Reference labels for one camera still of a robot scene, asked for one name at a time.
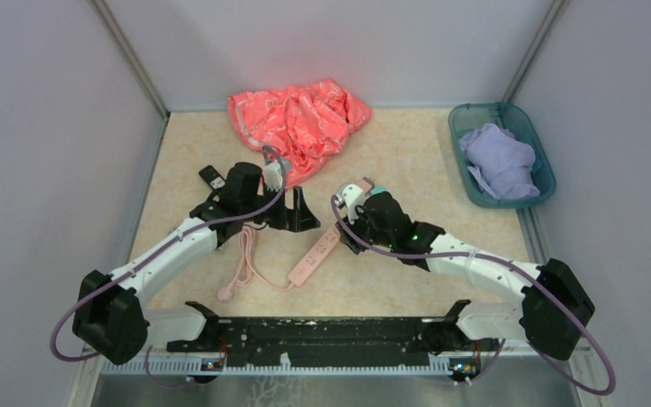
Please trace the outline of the teal plug adapter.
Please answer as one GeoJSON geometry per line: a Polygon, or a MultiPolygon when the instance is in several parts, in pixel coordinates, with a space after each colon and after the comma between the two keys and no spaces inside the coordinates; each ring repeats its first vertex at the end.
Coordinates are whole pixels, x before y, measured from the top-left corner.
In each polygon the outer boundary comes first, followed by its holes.
{"type": "Polygon", "coordinates": [[[380,186],[380,185],[377,185],[377,186],[373,187],[373,188],[370,190],[370,194],[371,194],[371,195],[375,195],[375,194],[382,193],[382,192],[385,192],[385,191],[386,191],[386,188],[385,188],[385,187],[380,186]]]}

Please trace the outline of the pink power strip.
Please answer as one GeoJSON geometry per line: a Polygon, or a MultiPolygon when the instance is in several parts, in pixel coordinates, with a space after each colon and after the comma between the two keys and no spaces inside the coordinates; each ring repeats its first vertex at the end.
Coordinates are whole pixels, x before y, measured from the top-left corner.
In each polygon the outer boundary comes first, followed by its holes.
{"type": "Polygon", "coordinates": [[[336,226],[328,228],[314,246],[288,273],[288,281],[295,287],[301,287],[339,244],[340,237],[340,231],[336,226]]]}

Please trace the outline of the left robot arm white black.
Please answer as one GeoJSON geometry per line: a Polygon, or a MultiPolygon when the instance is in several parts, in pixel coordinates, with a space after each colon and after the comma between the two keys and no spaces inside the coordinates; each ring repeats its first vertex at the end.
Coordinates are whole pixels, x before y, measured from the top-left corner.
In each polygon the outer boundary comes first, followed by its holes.
{"type": "Polygon", "coordinates": [[[148,309],[155,296],[197,260],[221,248],[248,222],[275,230],[301,232],[320,227],[304,201],[301,187],[285,202],[288,160],[265,166],[234,164],[226,175],[213,166],[198,174],[211,193],[161,242],[109,273],[94,270],[81,281],[72,332],[115,365],[123,365],[148,347],[191,343],[214,348],[220,328],[195,305],[148,309]]]}

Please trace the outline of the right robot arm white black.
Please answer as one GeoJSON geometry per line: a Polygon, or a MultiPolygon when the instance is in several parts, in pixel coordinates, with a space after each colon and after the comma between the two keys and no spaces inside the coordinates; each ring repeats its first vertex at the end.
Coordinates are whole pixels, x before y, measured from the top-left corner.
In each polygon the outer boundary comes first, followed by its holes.
{"type": "Polygon", "coordinates": [[[563,261],[520,262],[472,246],[440,226],[413,221],[389,192],[351,185],[331,198],[331,209],[350,250],[372,250],[431,273],[456,277],[498,298],[498,304],[460,300],[443,327],[448,346],[476,339],[528,342],[556,360],[571,357],[595,311],[593,301],[563,261]]]}

